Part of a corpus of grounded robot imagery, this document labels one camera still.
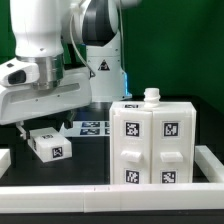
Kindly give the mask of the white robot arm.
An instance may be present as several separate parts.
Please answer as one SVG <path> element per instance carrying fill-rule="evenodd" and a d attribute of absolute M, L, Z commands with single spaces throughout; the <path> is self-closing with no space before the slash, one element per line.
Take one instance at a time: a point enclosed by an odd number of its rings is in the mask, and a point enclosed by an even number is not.
<path fill-rule="evenodd" d="M 142 0 L 10 0 L 15 57 L 0 65 L 0 125 L 131 97 L 123 9 Z"/>

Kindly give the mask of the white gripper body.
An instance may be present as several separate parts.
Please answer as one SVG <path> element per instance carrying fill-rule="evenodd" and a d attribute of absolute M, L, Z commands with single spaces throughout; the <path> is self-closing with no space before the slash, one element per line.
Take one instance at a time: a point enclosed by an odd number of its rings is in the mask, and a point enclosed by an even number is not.
<path fill-rule="evenodd" d="M 36 90 L 34 63 L 12 59 L 0 65 L 0 125 L 89 105 L 92 99 L 88 69 L 66 70 L 58 87 Z"/>

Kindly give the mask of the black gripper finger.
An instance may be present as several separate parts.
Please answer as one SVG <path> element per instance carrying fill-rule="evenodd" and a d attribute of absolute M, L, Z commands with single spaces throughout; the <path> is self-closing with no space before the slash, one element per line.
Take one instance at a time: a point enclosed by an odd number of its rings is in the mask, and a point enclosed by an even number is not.
<path fill-rule="evenodd" d="M 19 122 L 16 122 L 16 128 L 19 130 L 20 132 L 20 137 L 23 139 L 23 140 L 27 140 L 27 131 L 24 129 L 24 122 L 23 121 L 19 121 Z"/>
<path fill-rule="evenodd" d="M 76 116 L 76 111 L 75 110 L 71 110 L 68 112 L 67 116 L 66 116 L 66 119 L 64 121 L 64 127 L 66 129 L 70 129 L 73 127 L 73 121 L 74 121 L 74 118 Z"/>

